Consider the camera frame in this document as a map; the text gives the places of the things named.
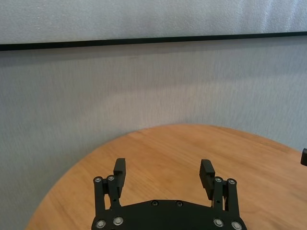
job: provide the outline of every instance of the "gray wall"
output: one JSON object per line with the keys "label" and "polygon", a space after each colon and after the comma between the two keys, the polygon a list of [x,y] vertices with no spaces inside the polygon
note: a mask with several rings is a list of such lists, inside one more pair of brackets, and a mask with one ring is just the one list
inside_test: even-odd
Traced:
{"label": "gray wall", "polygon": [[306,0],[1,0],[0,44],[307,31]]}
{"label": "gray wall", "polygon": [[301,150],[306,54],[306,37],[0,52],[0,229],[23,229],[74,163],[137,129],[213,124]]}

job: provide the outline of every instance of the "white backdrop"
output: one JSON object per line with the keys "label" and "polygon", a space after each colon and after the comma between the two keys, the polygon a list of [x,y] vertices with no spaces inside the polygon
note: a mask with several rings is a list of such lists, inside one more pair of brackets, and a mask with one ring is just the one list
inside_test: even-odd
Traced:
{"label": "white backdrop", "polygon": [[307,31],[305,0],[1,0],[0,44]]}

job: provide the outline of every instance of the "black horizontal strip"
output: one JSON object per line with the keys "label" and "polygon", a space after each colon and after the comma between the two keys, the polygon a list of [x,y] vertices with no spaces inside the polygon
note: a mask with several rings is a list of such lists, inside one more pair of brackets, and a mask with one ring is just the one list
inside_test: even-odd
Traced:
{"label": "black horizontal strip", "polygon": [[209,35],[209,36],[110,39],[110,40],[76,41],[76,42],[1,44],[0,51],[68,48],[68,47],[83,47],[83,46],[111,46],[111,45],[161,43],[161,42],[188,42],[188,41],[208,41],[208,40],[226,40],[226,39],[266,38],[266,37],[289,37],[289,36],[303,36],[303,35],[307,35],[307,31],[289,32],[289,33],[269,33],[269,34],[231,34],[231,35]]}

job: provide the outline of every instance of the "wooden tabletop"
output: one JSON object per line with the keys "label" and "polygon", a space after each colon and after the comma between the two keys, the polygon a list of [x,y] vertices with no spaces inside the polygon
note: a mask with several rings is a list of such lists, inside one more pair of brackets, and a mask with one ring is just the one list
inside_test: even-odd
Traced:
{"label": "wooden tabletop", "polygon": [[89,230],[95,215],[93,178],[112,174],[117,158],[126,158],[122,206],[152,199],[209,206],[199,178],[201,159],[209,159],[216,176],[237,180],[240,216],[248,230],[306,230],[307,167],[300,157],[280,143],[223,127],[136,131],[97,148],[63,175],[27,230]]}

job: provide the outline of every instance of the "wood grain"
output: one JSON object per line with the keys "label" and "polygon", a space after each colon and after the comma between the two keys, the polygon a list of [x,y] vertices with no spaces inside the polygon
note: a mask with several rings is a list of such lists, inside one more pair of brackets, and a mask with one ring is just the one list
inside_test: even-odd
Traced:
{"label": "wood grain", "polygon": [[151,199],[210,205],[199,179],[201,159],[210,159],[216,175],[237,180],[248,230],[305,230],[307,167],[300,156],[272,140],[223,127],[183,124],[136,131],[97,148],[63,175],[27,230],[89,230],[93,178],[112,174],[119,157],[127,164],[123,206]]}

